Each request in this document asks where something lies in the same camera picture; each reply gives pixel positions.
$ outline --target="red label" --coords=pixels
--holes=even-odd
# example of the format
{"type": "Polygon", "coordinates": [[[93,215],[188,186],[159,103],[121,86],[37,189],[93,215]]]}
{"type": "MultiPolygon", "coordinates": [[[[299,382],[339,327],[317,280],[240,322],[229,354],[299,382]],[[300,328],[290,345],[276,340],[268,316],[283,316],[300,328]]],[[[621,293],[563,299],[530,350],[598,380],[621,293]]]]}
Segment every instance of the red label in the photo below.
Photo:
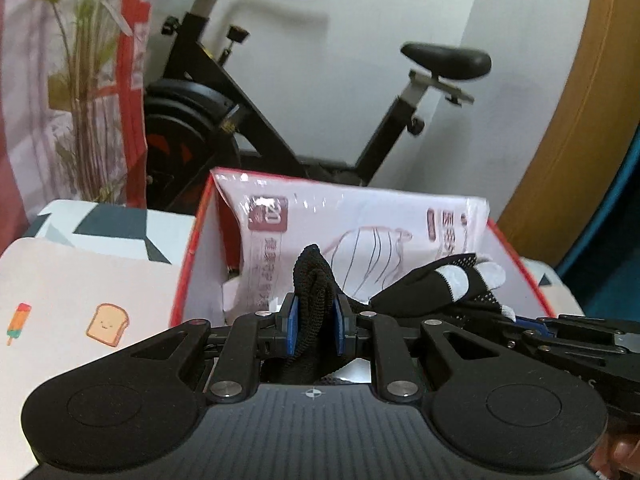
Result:
{"type": "Polygon", "coordinates": [[[249,231],[283,233],[287,230],[289,202],[283,196],[252,196],[249,201],[249,231]]]}
{"type": "Polygon", "coordinates": [[[433,209],[427,211],[427,231],[429,240],[436,241],[436,213],[433,209]]]}

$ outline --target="popsicle illustration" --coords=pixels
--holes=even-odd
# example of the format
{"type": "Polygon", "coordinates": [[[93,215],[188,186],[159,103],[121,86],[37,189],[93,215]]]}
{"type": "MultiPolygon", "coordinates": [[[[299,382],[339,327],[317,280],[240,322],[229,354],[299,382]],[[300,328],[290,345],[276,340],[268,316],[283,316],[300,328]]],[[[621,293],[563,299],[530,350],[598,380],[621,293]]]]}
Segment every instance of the popsicle illustration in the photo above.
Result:
{"type": "Polygon", "coordinates": [[[14,316],[11,318],[11,323],[9,323],[9,328],[6,329],[6,334],[9,336],[6,342],[7,346],[11,344],[11,341],[20,337],[20,332],[22,332],[22,327],[24,326],[24,322],[27,321],[30,312],[31,306],[26,303],[21,303],[15,309],[14,316]]]}

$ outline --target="brown curved panel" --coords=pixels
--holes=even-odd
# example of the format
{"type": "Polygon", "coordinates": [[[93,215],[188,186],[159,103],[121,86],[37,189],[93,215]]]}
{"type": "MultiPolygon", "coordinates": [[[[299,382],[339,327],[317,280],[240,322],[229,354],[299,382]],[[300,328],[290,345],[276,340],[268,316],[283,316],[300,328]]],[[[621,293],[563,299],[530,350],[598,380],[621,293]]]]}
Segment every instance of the brown curved panel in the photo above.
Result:
{"type": "Polygon", "coordinates": [[[498,220],[523,256],[557,264],[596,211],[640,121],[640,0],[591,0],[561,99],[498,220]]]}

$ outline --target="toast illustration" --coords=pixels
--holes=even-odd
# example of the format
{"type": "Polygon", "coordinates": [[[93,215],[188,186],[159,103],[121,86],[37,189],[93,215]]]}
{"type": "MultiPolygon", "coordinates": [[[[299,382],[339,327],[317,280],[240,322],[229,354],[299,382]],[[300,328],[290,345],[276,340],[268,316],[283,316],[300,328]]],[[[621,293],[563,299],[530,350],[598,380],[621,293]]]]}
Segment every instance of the toast illustration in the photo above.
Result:
{"type": "Polygon", "coordinates": [[[95,308],[86,334],[105,345],[116,347],[127,326],[129,314],[126,310],[111,303],[102,303],[95,308]]]}

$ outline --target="transparent plastic wrap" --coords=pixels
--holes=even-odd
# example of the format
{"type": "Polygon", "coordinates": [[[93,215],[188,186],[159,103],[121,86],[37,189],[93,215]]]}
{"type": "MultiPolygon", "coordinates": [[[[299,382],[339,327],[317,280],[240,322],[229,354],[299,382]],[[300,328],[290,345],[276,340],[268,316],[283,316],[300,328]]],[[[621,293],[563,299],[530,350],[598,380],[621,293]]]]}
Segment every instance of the transparent plastic wrap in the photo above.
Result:
{"type": "Polygon", "coordinates": [[[486,200],[215,170],[216,186],[240,229],[241,275],[226,321],[275,310],[293,289],[302,249],[317,244],[338,285],[363,303],[415,267],[476,252],[486,200]]]}

